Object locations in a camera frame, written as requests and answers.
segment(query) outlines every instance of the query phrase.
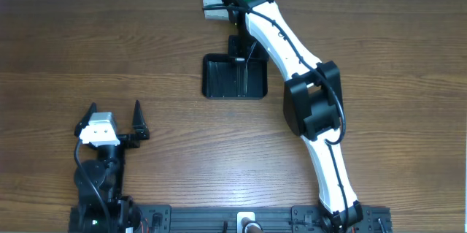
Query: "cable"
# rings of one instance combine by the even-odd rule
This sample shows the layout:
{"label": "cable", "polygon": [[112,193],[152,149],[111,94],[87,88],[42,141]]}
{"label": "cable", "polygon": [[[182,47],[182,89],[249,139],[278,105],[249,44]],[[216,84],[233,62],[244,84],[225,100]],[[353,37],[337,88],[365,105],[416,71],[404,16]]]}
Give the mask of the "cable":
{"label": "cable", "polygon": [[107,232],[111,233],[110,230],[110,214],[109,214],[109,209],[105,205],[104,200],[102,199],[99,191],[97,188],[94,186],[93,181],[90,180],[89,175],[86,173],[85,169],[82,167],[80,159],[78,158],[78,151],[80,150],[80,146],[82,145],[82,140],[78,139],[78,142],[76,144],[76,148],[74,149],[74,161],[76,162],[76,165],[78,166],[78,170],[81,172],[81,175],[85,178],[86,182],[88,185],[93,189],[94,193],[96,194],[97,200],[102,206],[102,209],[104,210],[105,218],[107,220]]}
{"label": "cable", "polygon": [[265,16],[265,15],[259,13],[259,12],[256,12],[255,10],[247,9],[245,7],[218,6],[218,4],[206,5],[206,6],[203,7],[203,10],[220,10],[220,9],[226,9],[226,10],[232,10],[232,11],[238,11],[238,12],[244,12],[244,13],[251,13],[251,14],[257,15],[258,17],[261,17],[261,18],[269,21],[273,26],[277,27],[280,34],[282,36],[284,36],[284,39],[287,40],[287,42],[289,43],[289,45],[292,48],[293,52],[297,55],[298,60],[301,63],[303,63],[304,66],[307,69],[309,69],[312,73],[314,73],[319,78],[320,82],[331,93],[331,95],[333,97],[333,100],[336,103],[337,110],[339,111],[339,116],[341,116],[342,129],[341,129],[341,134],[339,135],[339,138],[336,141],[331,142],[331,141],[329,141],[327,139],[325,141],[326,141],[326,143],[331,144],[331,145],[337,145],[340,142],[342,142],[342,140],[344,139],[344,136],[345,136],[346,129],[347,129],[347,121],[346,121],[345,114],[344,114],[344,108],[342,107],[342,104],[339,101],[339,98],[338,98],[336,92],[331,87],[331,84],[324,78],[324,76],[322,76],[316,69],[314,69],[307,62],[305,62],[304,58],[300,55],[300,53],[297,50],[296,46],[292,43],[292,40],[289,38],[287,33],[285,33],[284,29],[282,29],[281,26],[279,26],[279,24],[277,24],[277,22],[275,20],[272,20],[270,17],[267,17],[267,16]]}
{"label": "cable", "polygon": [[345,221],[344,221],[344,232],[347,230],[347,224],[349,221],[349,207],[347,205],[347,197],[345,196],[345,191],[344,191],[344,186],[342,185],[341,182],[341,176],[339,175],[339,171],[337,169],[337,163],[336,163],[336,158],[334,157],[334,152],[332,149],[332,145],[337,145],[339,144],[345,136],[345,131],[347,128],[347,122],[345,119],[345,114],[344,114],[344,108],[342,107],[341,102],[339,101],[339,98],[334,91],[334,89],[331,87],[331,84],[313,67],[311,67],[307,62],[305,62],[304,58],[300,55],[299,51],[297,50],[296,46],[292,43],[292,40],[289,38],[289,36],[285,33],[284,29],[277,24],[275,20],[272,20],[270,17],[267,17],[259,12],[254,11],[253,9],[247,9],[245,7],[235,7],[235,6],[220,6],[219,4],[213,4],[213,5],[206,5],[203,7],[203,10],[219,10],[219,9],[226,9],[226,10],[232,10],[232,11],[238,11],[238,12],[244,12],[244,13],[251,13],[254,15],[257,15],[258,17],[263,18],[264,20],[269,21],[273,26],[277,27],[279,30],[280,34],[284,36],[284,39],[287,40],[289,43],[290,47],[292,48],[293,52],[297,55],[299,62],[303,63],[304,66],[309,69],[312,73],[314,73],[320,80],[320,82],[326,87],[326,89],[331,93],[334,102],[336,103],[337,109],[339,111],[339,115],[341,116],[341,121],[342,121],[342,130],[341,134],[339,135],[339,138],[331,142],[328,139],[325,139],[325,144],[329,148],[329,152],[331,153],[331,158],[333,160],[333,165],[334,165],[334,171],[336,172],[337,176],[337,182],[339,183],[339,187],[341,189],[342,193],[342,199],[344,200],[344,206],[345,206]]}

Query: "wooden table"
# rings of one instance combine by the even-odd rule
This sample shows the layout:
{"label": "wooden table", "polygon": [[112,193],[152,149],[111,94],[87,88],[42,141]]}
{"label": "wooden table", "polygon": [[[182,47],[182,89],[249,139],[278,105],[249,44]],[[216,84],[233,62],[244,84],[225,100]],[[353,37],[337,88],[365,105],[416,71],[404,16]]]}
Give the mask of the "wooden table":
{"label": "wooden table", "polygon": [[[296,35],[341,70],[350,181],[396,232],[461,232],[467,1],[276,0]],[[127,153],[125,193],[175,207],[318,202],[269,62],[259,101],[201,95],[201,61],[229,23],[201,0],[0,0],[0,230],[65,231],[77,204],[74,125],[91,102],[151,140]],[[82,159],[95,152],[83,149]]]}

